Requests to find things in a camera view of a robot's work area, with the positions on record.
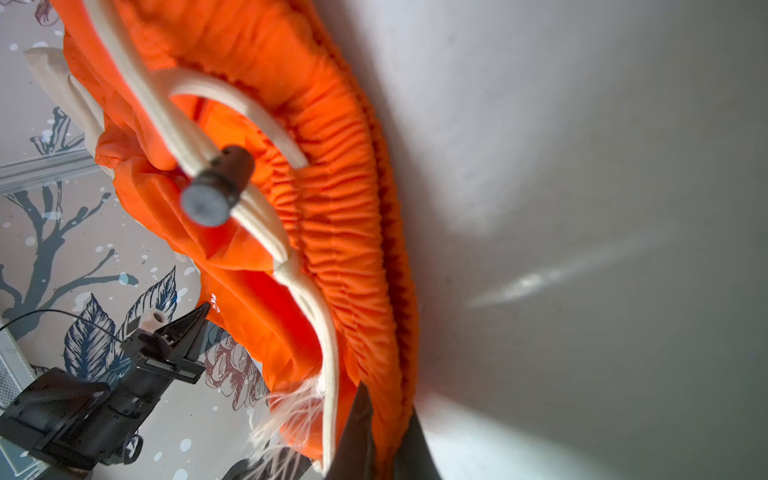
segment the drawstring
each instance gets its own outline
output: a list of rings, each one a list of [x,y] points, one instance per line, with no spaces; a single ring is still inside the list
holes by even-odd
[[[131,44],[112,1],[83,0],[83,5],[125,84],[185,174],[198,175],[220,152],[213,141],[170,101],[169,96],[174,94],[194,94],[233,108],[256,124],[293,168],[307,165],[298,145],[254,100],[232,85],[196,71],[172,68],[152,75]],[[323,367],[319,375],[322,385],[318,386],[324,391],[322,466],[326,473],[336,449],[339,396],[339,348],[330,310],[317,285],[301,271],[298,253],[290,246],[277,212],[258,188],[248,185],[231,210],[231,216],[270,253],[275,280],[288,288],[319,340]]]

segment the leaf pattern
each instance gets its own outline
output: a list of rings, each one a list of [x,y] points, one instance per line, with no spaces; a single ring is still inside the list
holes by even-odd
[[[139,319],[150,308],[156,308],[165,313],[170,322],[176,311],[176,267],[159,282],[142,293],[136,303],[128,310],[125,321],[118,331],[118,338],[125,340],[139,326]]]
[[[160,279],[159,282],[149,287],[149,290],[142,293],[134,303],[128,313],[125,315],[125,321],[120,326],[116,337],[122,341],[131,335],[139,327],[139,320],[144,312],[150,308],[156,308],[166,314],[170,322],[176,312],[176,267],[174,266],[168,275]],[[107,353],[107,368],[102,381],[114,385],[118,378],[123,376],[128,367],[131,366],[129,359],[118,345],[115,339]]]
[[[40,137],[31,137],[29,139],[38,149],[40,155],[50,155],[62,151],[71,150],[85,141],[85,135],[78,135],[67,141],[67,132],[69,131],[70,118],[59,107],[53,109],[53,127],[51,135],[42,135]]]
[[[58,22],[58,13],[53,9],[49,0],[41,0],[35,9],[35,20],[44,27],[50,27]]]
[[[43,375],[43,373],[46,373],[48,370],[50,370],[47,366],[39,366],[39,365],[30,365],[32,369],[35,371],[35,376],[40,377]]]
[[[99,380],[107,371],[107,356],[113,348],[113,339],[107,332],[114,335],[114,322],[91,295],[64,338],[67,372],[86,382]]]
[[[209,339],[214,330],[209,332]],[[232,410],[243,406],[251,409],[269,390],[248,351],[231,335],[225,335],[205,355],[205,383],[232,397]]]

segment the wall molding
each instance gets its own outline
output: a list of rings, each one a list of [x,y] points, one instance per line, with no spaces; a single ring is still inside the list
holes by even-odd
[[[12,194],[98,170],[99,166],[85,149],[30,158],[0,166],[0,194]]]

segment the dark cylindrical cord lock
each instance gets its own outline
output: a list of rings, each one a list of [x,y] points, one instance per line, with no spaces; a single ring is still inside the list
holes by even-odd
[[[230,217],[255,168],[245,148],[227,145],[210,168],[197,175],[183,192],[181,207],[187,216],[204,227],[218,227]]]

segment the gathered fabric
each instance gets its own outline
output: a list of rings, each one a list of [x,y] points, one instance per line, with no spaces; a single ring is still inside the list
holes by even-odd
[[[66,25],[71,73],[104,110],[96,161],[114,169],[126,211],[200,268],[200,301],[263,365],[273,392],[318,374],[322,353],[273,259],[233,220],[186,218],[190,183],[100,44],[80,2],[54,1]],[[193,95],[173,102],[216,143],[256,161],[251,183],[276,209],[294,267],[309,274],[333,315],[339,344],[341,435],[356,386],[374,411],[378,471],[386,477],[408,427],[417,375],[418,313],[386,144],[373,110],[309,0],[120,0],[131,40],[151,71],[185,67],[258,101],[309,165],[294,170],[269,138],[228,107]],[[320,458],[320,425],[301,452]]]

